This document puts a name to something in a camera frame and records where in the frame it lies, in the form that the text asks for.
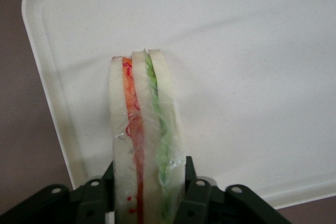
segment white slice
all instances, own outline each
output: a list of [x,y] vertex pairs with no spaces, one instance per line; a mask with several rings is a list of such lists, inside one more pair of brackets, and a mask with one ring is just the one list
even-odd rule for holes
[[138,182],[133,162],[133,143],[126,135],[129,123],[123,87],[122,58],[113,57],[110,65],[109,104],[113,134],[113,165],[115,181],[115,222],[137,223],[136,209]]
[[153,91],[146,72],[145,52],[132,54],[133,77],[141,111],[144,130],[144,175],[143,175],[143,207],[144,223],[161,223],[163,204],[162,188],[159,182],[159,169],[156,164],[156,150],[160,144],[159,115],[153,108]]
[[157,90],[161,116],[171,132],[169,139],[168,160],[164,187],[171,197],[170,216],[172,223],[178,204],[184,193],[185,152],[181,134],[181,121],[175,106],[175,93],[169,69],[160,50],[149,50],[154,72],[158,82]]

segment screw hole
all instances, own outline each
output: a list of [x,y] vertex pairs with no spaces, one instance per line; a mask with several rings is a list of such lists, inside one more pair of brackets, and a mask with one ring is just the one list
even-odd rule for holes
[[193,216],[195,215],[195,212],[192,211],[192,210],[189,210],[189,211],[187,212],[187,215],[188,215],[188,217],[193,217]]
[[198,181],[196,181],[196,185],[205,186],[205,182],[203,180],[198,180]]
[[87,216],[87,217],[91,217],[91,216],[93,216],[94,214],[95,214],[95,213],[94,213],[93,210],[89,210],[89,211],[86,212],[86,216]]
[[91,186],[98,186],[100,183],[99,183],[99,181],[93,181],[93,182],[91,182]]
[[52,193],[52,194],[57,194],[57,193],[59,193],[60,191],[62,191],[62,189],[59,188],[59,187],[57,187],[57,188],[54,188],[53,190],[51,190],[51,193]]

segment stacked slices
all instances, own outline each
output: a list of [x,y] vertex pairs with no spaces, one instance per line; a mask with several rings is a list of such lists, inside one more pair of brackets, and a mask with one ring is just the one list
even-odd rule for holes
[[174,99],[159,50],[112,58],[109,101],[116,223],[173,223],[185,174]]

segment plastic wrap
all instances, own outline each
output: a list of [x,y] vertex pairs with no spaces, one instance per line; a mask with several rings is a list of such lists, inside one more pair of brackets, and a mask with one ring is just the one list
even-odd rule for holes
[[184,193],[185,153],[162,53],[113,57],[109,85],[116,223],[172,223]]

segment white plastic tray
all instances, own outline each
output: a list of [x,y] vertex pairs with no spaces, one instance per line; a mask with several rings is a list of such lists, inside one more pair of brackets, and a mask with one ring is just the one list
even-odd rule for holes
[[276,208],[336,195],[335,0],[23,0],[74,187],[112,160],[112,56],[161,49],[188,155]]

